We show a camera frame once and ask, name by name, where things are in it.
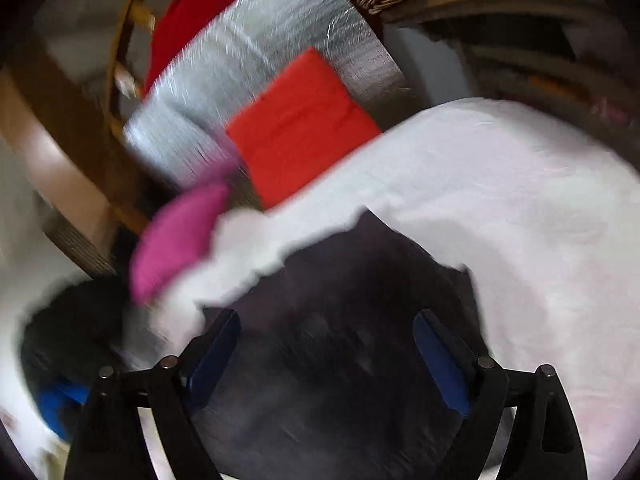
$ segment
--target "black cloth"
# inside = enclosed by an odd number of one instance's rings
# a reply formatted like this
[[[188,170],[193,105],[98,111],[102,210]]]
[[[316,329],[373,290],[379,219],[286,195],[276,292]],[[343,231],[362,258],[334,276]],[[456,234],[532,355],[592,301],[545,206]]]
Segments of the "black cloth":
[[[372,213],[299,250],[230,308],[236,352],[193,417],[220,472],[242,480],[427,479],[461,418],[413,341],[429,308],[478,355],[469,273]]]
[[[20,364],[36,402],[60,381],[90,388],[102,366],[123,369],[114,347],[122,338],[130,309],[129,291],[117,276],[67,285],[38,310],[24,327]],[[68,430],[78,421],[79,407],[66,406],[60,419]]]

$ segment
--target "pink object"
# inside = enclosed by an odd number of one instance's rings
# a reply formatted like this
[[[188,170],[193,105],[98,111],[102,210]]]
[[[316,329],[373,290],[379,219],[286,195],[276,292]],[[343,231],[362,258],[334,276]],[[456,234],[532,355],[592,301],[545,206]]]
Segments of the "pink object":
[[[227,197],[226,184],[213,182],[178,196],[154,216],[131,259],[133,301],[154,300],[172,279],[209,254],[211,232]]]

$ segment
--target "metal screw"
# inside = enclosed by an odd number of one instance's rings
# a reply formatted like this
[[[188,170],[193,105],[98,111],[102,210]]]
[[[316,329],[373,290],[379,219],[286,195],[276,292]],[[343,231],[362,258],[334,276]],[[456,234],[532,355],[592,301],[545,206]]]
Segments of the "metal screw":
[[[491,359],[488,355],[483,355],[478,358],[478,365],[485,370],[489,370],[495,366],[495,361]]]
[[[545,377],[553,377],[556,374],[556,369],[553,368],[552,365],[542,365],[540,371]]]
[[[108,379],[112,375],[113,375],[113,368],[111,368],[110,366],[103,366],[102,368],[100,368],[100,371],[98,372],[98,376],[101,379]]]
[[[160,359],[160,366],[165,370],[169,368],[173,368],[178,364],[178,358],[175,355],[168,355],[167,357],[163,357]]]

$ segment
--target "white cloth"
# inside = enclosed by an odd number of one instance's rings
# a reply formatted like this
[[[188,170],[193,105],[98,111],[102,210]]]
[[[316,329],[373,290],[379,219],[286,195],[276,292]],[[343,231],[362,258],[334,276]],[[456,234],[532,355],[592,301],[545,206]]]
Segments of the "white cloth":
[[[197,304],[231,303],[365,207],[440,263],[471,268],[494,356],[558,370],[590,479],[611,479],[640,438],[640,182],[579,130],[520,104],[431,108],[277,208],[223,216],[211,258],[159,301],[168,351],[200,329]]]

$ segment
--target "silver metallic sheet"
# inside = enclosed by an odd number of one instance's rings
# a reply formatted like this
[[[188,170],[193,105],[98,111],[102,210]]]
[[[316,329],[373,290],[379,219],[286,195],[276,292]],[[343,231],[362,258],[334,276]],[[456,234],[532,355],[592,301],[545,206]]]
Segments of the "silver metallic sheet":
[[[224,156],[206,132],[308,47],[382,129],[416,111],[414,92],[349,0],[236,0],[158,78],[126,125],[128,147],[165,180],[190,186],[203,160]]]

